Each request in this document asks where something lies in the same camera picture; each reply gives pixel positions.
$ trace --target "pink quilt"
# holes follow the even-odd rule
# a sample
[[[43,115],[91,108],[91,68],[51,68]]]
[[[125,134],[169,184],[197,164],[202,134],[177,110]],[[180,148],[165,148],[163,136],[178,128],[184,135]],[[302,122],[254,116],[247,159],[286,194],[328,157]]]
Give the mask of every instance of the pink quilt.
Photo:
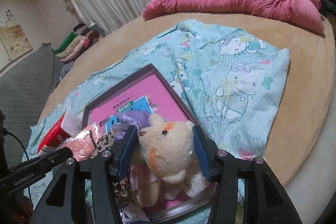
[[[142,15],[144,19],[153,19],[179,12],[247,13],[322,34],[320,7],[320,0],[152,0]]]

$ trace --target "orange patch on plush toy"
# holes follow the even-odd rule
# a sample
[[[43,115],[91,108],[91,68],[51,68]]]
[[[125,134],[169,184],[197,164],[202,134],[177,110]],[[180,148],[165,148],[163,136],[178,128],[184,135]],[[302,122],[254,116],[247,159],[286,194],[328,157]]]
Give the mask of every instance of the orange patch on plush toy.
[[[173,122],[169,122],[169,123],[167,123],[165,125],[165,127],[163,128],[163,130],[167,130],[167,131],[172,130],[173,126],[174,126],[174,123]]]
[[[154,173],[158,172],[158,164],[156,162],[156,159],[157,159],[156,150],[155,148],[151,147],[148,152],[148,164],[150,165]]]

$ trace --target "green blanket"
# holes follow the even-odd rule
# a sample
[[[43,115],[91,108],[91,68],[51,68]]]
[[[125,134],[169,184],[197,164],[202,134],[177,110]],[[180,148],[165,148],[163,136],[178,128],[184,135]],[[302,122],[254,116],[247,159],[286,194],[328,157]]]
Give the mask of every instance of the green blanket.
[[[58,54],[60,52],[63,52],[67,46],[70,45],[70,43],[72,42],[72,40],[75,39],[75,37],[77,37],[78,34],[72,32],[68,35],[68,37],[63,41],[63,43],[61,44],[61,46],[57,49],[57,50],[54,50],[54,54]]]

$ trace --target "teddy bear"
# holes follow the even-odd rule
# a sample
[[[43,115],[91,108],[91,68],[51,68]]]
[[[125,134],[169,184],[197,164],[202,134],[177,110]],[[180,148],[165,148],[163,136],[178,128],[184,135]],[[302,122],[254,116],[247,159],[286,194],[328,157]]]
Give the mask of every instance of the teddy bear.
[[[194,124],[166,122],[157,113],[151,114],[148,120],[151,126],[139,131],[139,149],[132,162],[140,165],[144,161],[150,174],[145,175],[148,183],[144,187],[132,191],[133,202],[150,207],[148,205],[153,206],[159,196],[173,200],[181,191],[191,198],[197,196],[209,183],[194,156]]]

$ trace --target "metal screw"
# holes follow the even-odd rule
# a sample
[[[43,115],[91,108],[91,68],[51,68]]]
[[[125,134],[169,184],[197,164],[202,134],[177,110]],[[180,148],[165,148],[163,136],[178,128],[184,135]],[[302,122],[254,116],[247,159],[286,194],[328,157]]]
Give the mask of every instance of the metal screw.
[[[217,155],[220,157],[225,157],[227,155],[227,152],[225,150],[218,150]]]
[[[71,165],[75,162],[75,159],[74,158],[68,158],[65,163],[68,164],[68,165]]]
[[[104,158],[107,158],[107,157],[109,157],[109,156],[111,156],[111,151],[109,151],[109,150],[105,150],[105,151],[103,151],[102,153],[101,153],[101,155],[104,157]]]
[[[263,164],[264,163],[264,159],[260,158],[260,157],[256,157],[255,158],[255,162],[258,163],[258,164]]]

